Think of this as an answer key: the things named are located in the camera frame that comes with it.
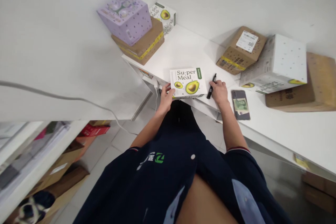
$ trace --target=cable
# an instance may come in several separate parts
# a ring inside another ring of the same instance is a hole
[[[58,95],[58,94],[49,93],[49,92],[46,92],[46,91],[42,91],[40,89],[36,89],[36,88],[33,88],[33,87],[25,86],[25,85],[22,85],[22,84],[18,84],[18,83],[14,83],[14,82],[2,81],[2,80],[0,80],[0,86],[6,86],[6,87],[10,87],[10,88],[21,89],[21,90],[25,90],[25,91],[28,91],[28,92],[31,92],[31,93],[36,93],[38,95],[43,95],[43,96],[47,96],[47,97],[51,97],[51,98],[55,98],[55,99],[61,99],[61,100],[78,100],[78,101],[89,103],[89,104],[91,104],[93,106],[96,106],[98,108],[110,111],[113,114],[113,116],[115,117],[115,120],[117,121],[117,124],[118,124],[118,126],[121,129],[123,129],[124,131],[126,131],[127,133],[130,133],[132,135],[138,135],[138,134],[129,132],[127,129],[125,129],[124,127],[122,127],[120,125],[120,123],[119,123],[119,120],[118,120],[117,116],[115,115],[115,113],[111,109],[102,107],[102,106],[100,106],[100,105],[98,105],[96,103],[93,103],[92,101],[86,100],[84,98],[61,96],[61,95]]]
[[[156,111],[156,109],[157,109],[157,107],[158,107],[158,90],[157,89],[155,89],[155,92],[156,92],[156,99],[155,99],[155,111]]]
[[[156,93],[156,99],[155,99],[155,111],[156,111],[156,109],[157,109],[157,107],[158,107],[158,89],[159,89],[159,83],[158,83],[158,81],[156,81],[156,82],[154,82],[154,88],[155,88],[155,93]]]

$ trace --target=phone case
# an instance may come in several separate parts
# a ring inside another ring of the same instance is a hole
[[[235,117],[238,121],[250,120],[250,111],[247,104],[246,94],[244,90],[232,90],[232,103]]]

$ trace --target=yellow tape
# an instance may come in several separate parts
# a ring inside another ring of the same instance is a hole
[[[236,68],[238,68],[239,70],[242,70],[242,71],[245,71],[245,67],[242,67],[240,65],[238,65],[237,63],[233,62],[232,60],[222,56],[221,57],[222,60],[225,60],[227,63],[231,64],[231,65],[234,65]]]
[[[149,51],[152,50],[153,47],[159,42],[159,40],[162,38],[162,36],[163,36],[163,32],[161,32],[161,33],[159,34],[159,36],[154,40],[153,44],[151,44],[150,47],[148,47],[148,49],[147,49],[147,50],[146,50],[140,57],[139,57],[138,55],[136,55],[136,54],[130,52],[129,50],[127,50],[127,49],[121,47],[120,45],[118,45],[118,46],[119,46],[119,48],[120,48],[124,53],[131,54],[133,57],[135,57],[135,58],[137,58],[137,59],[139,59],[139,60],[142,60],[142,59],[147,55],[147,53],[149,53]]]

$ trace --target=green logo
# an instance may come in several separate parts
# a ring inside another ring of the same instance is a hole
[[[196,68],[198,79],[202,79],[202,73],[200,68]]]
[[[164,155],[158,152],[156,154],[155,163],[163,163],[164,158],[165,158]]]

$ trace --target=white polka dot box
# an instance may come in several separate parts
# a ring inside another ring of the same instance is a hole
[[[307,83],[306,45],[276,34],[259,60],[241,73],[240,86],[267,94]]]
[[[129,46],[152,28],[148,5],[141,0],[112,0],[97,12],[110,32]]]

